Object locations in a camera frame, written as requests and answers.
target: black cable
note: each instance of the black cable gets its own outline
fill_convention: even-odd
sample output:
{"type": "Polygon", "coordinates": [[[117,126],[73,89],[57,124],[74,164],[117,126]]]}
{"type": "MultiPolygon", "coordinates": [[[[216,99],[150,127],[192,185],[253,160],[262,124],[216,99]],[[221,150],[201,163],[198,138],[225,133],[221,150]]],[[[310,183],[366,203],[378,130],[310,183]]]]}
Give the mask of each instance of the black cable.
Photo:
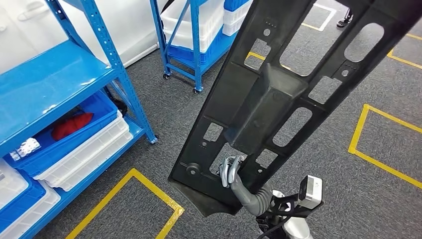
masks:
{"type": "Polygon", "coordinates": [[[273,231],[277,230],[278,228],[280,228],[284,223],[286,223],[291,217],[286,217],[283,220],[281,220],[281,222],[279,222],[277,225],[275,225],[273,228],[271,228],[270,230],[264,232],[263,234],[261,234],[257,239],[263,239],[265,236],[268,236],[270,233],[272,233],[273,231]]]}

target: rectangular hole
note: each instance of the rectangular hole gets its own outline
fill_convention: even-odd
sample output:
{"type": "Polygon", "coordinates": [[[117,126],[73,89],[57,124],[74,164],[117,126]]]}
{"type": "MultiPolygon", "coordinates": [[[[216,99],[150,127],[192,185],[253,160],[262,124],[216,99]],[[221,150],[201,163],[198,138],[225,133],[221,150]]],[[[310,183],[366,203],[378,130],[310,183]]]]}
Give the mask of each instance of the rectangular hole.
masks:
{"type": "Polygon", "coordinates": [[[271,47],[268,46],[265,41],[257,38],[253,43],[249,54],[246,56],[246,59],[244,61],[245,66],[250,67],[254,70],[258,70],[261,67],[262,63],[264,63],[265,58],[268,56],[270,51],[271,47]]]}
{"type": "Polygon", "coordinates": [[[220,136],[221,132],[223,130],[223,127],[221,127],[218,124],[211,123],[208,126],[207,131],[204,134],[204,139],[208,141],[217,141],[218,137],[220,136]]]}
{"type": "Polygon", "coordinates": [[[212,174],[217,175],[218,167],[220,166],[221,160],[229,156],[238,156],[238,155],[244,155],[246,157],[244,153],[232,148],[229,143],[225,143],[223,148],[221,148],[221,151],[218,153],[217,157],[214,159],[214,162],[212,162],[210,166],[210,172],[212,174]]]}
{"type": "Polygon", "coordinates": [[[309,93],[308,97],[320,104],[325,104],[328,98],[330,98],[340,85],[341,81],[338,79],[323,76],[309,93]]]}
{"type": "Polygon", "coordinates": [[[384,35],[384,28],[376,23],[364,26],[344,51],[344,56],[353,62],[363,60],[384,35]]]}
{"type": "MultiPolygon", "coordinates": [[[[311,11],[305,20],[317,25],[317,18],[327,19],[329,16],[329,11],[318,14],[311,11]]],[[[324,31],[319,31],[320,26],[312,26],[304,21],[280,56],[280,65],[300,76],[308,76],[341,34],[341,31],[335,27],[330,28],[330,25],[335,23],[330,21],[324,31]]]]}
{"type": "Polygon", "coordinates": [[[297,108],[273,137],[273,143],[280,147],[286,146],[311,116],[312,111],[304,107],[297,108]]]}
{"type": "Polygon", "coordinates": [[[278,154],[273,151],[264,149],[258,158],[256,158],[255,162],[259,163],[263,168],[268,168],[277,156],[278,154]]]}

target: blue metal shelf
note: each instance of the blue metal shelf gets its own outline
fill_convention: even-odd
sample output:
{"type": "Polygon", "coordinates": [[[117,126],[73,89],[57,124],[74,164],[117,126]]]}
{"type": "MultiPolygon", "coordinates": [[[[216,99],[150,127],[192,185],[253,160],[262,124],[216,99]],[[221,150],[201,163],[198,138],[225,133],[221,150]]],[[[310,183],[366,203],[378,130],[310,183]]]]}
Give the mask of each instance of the blue metal shelf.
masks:
{"type": "Polygon", "coordinates": [[[163,60],[163,66],[164,66],[164,74],[165,76],[170,76],[171,70],[177,71],[180,74],[188,77],[189,79],[193,80],[195,82],[195,88],[194,92],[198,93],[203,90],[202,87],[202,74],[204,74],[205,71],[207,71],[221,56],[223,56],[232,45],[234,39],[236,38],[236,34],[232,36],[223,36],[221,43],[219,42],[219,45],[221,46],[219,50],[214,52],[211,56],[211,60],[208,60],[206,64],[201,64],[200,60],[200,46],[199,46],[199,6],[203,3],[205,3],[207,0],[187,0],[185,7],[183,8],[181,15],[179,17],[178,22],[176,23],[176,27],[173,30],[173,34],[169,39],[169,42],[167,43],[165,34],[163,32],[163,26],[162,21],[160,18],[160,12],[157,4],[157,0],[150,0],[151,8],[152,8],[152,15],[154,18],[155,23],[155,29],[157,31],[158,36],[158,43],[160,45],[160,52],[161,52],[161,59],[163,60]],[[182,19],[187,11],[188,6],[191,7],[191,17],[192,17],[192,37],[193,37],[193,45],[194,45],[194,61],[189,60],[183,60],[181,58],[174,58],[171,57],[168,54],[168,48],[171,45],[171,42],[177,32],[177,29],[182,22],[182,19]],[[176,60],[185,66],[192,68],[194,70],[194,74],[190,74],[177,66],[171,64],[170,59],[176,60]]]}
{"type": "Polygon", "coordinates": [[[116,77],[115,69],[71,41],[0,75],[0,155],[19,147],[116,77]]]}
{"type": "Polygon", "coordinates": [[[32,238],[141,136],[157,141],[135,89],[94,0],[77,3],[110,65],[98,60],[77,34],[57,0],[45,0],[69,40],[0,75],[0,157],[54,122],[71,108],[112,86],[136,118],[125,117],[134,138],[69,192],[21,238],[32,238]]]}
{"type": "MultiPolygon", "coordinates": [[[[205,71],[207,71],[211,66],[213,66],[231,47],[234,39],[236,38],[237,33],[233,34],[232,36],[226,36],[223,35],[221,38],[221,41],[219,42],[219,46],[218,49],[216,51],[214,51],[212,53],[212,55],[210,56],[210,59],[206,64],[201,64],[201,71],[200,74],[203,75],[205,73],[205,71]]],[[[188,61],[188,60],[183,60],[180,58],[174,58],[169,56],[170,59],[173,59],[175,61],[178,61],[180,63],[182,63],[183,65],[190,67],[190,68],[194,68],[195,67],[195,63],[192,61],[188,61]]],[[[172,69],[172,65],[170,63],[167,64],[167,66],[169,68],[172,69]]]]}
{"type": "Polygon", "coordinates": [[[145,134],[145,129],[140,128],[134,121],[134,119],[126,116],[124,120],[129,125],[129,131],[133,135],[133,139],[69,192],[65,192],[60,188],[56,189],[56,192],[61,197],[60,201],[36,224],[34,224],[29,230],[27,230],[26,233],[20,237],[21,239],[33,238],[45,225],[47,225],[54,217],[56,217],[69,203],[71,203],[96,178],[98,178],[98,176],[100,176],[126,150],[128,150],[138,139],[140,139],[145,134]]]}

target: person's foot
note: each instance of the person's foot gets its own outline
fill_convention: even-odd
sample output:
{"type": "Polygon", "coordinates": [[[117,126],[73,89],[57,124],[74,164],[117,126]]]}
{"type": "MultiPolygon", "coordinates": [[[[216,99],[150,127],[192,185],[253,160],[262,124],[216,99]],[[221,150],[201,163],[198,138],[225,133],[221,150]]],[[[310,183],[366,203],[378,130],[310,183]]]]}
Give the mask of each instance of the person's foot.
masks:
{"type": "Polygon", "coordinates": [[[352,21],[352,18],[343,18],[342,20],[338,21],[337,27],[343,28],[347,26],[352,21]]]}

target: white storage box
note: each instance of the white storage box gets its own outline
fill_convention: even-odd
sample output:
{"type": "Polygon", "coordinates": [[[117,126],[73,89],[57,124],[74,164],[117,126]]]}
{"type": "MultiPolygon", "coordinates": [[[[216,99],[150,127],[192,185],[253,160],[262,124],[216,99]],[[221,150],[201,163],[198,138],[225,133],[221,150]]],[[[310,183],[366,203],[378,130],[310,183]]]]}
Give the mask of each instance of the white storage box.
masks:
{"type": "Polygon", "coordinates": [[[118,112],[117,119],[53,164],[53,166],[35,176],[34,179],[45,180],[50,186],[56,187],[55,185],[58,182],[80,170],[90,159],[96,157],[101,150],[126,132],[129,132],[129,126],[122,118],[121,113],[118,112]]]}
{"type": "Polygon", "coordinates": [[[48,187],[44,182],[40,182],[40,184],[46,191],[45,195],[1,232],[0,239],[17,239],[21,237],[60,201],[60,195],[54,189],[48,187]]]}
{"type": "Polygon", "coordinates": [[[224,10],[224,24],[234,25],[239,22],[240,19],[245,19],[250,6],[252,5],[252,0],[245,2],[241,7],[236,9],[236,11],[224,10]]]}
{"type": "Polygon", "coordinates": [[[243,18],[239,19],[237,22],[235,22],[232,25],[224,24],[223,26],[223,34],[227,36],[231,36],[235,34],[237,31],[239,31],[240,27],[242,26],[243,20],[245,20],[245,16],[243,18]]]}
{"type": "MultiPolygon", "coordinates": [[[[222,26],[223,26],[223,14],[221,14],[217,18],[217,20],[215,20],[215,26],[208,33],[208,35],[199,38],[199,47],[200,47],[201,53],[205,53],[208,50],[212,41],[214,41],[215,36],[217,36],[217,34],[220,31],[222,26]]],[[[167,39],[167,43],[168,43],[173,31],[164,29],[163,32],[166,35],[166,39],[167,39]]],[[[172,45],[173,46],[182,46],[182,47],[186,47],[186,48],[193,50],[194,49],[193,37],[192,37],[192,35],[182,35],[182,34],[176,33],[176,35],[173,38],[172,45]]]]}
{"type": "Polygon", "coordinates": [[[0,209],[28,188],[28,182],[0,158],[0,209]]]}
{"type": "MultiPolygon", "coordinates": [[[[164,24],[164,30],[173,32],[176,23],[182,13],[186,0],[175,0],[160,15],[164,24]]],[[[224,15],[224,0],[208,0],[199,7],[199,37],[206,38],[219,24],[220,16],[224,15]]],[[[189,6],[182,22],[177,29],[177,34],[192,36],[191,7],[189,6]]]]}
{"type": "Polygon", "coordinates": [[[83,165],[81,165],[81,167],[62,177],[60,181],[56,181],[54,184],[49,183],[49,185],[51,187],[62,188],[66,192],[70,191],[132,139],[133,135],[129,132],[129,130],[127,130],[110,145],[105,146],[100,152],[97,152],[93,158],[87,160],[83,165]]]}

